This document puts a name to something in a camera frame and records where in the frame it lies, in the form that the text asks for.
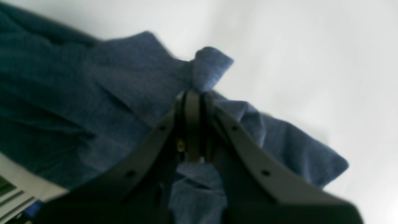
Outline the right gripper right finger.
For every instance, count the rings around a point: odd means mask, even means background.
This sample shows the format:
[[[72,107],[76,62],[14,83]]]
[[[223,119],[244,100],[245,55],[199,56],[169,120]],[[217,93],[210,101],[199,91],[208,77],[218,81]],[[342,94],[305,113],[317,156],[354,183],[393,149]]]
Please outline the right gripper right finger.
[[[204,160],[221,175],[227,197],[223,224],[362,224],[357,208],[284,167],[244,127],[202,95]]]

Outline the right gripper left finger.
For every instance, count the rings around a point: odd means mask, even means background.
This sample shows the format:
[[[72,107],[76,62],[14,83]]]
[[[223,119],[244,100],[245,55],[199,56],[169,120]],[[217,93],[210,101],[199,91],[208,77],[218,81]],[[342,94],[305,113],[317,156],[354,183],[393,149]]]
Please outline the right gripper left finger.
[[[173,224],[168,199],[180,162],[201,159],[201,95],[181,93],[142,145],[116,166],[46,203],[35,224]]]

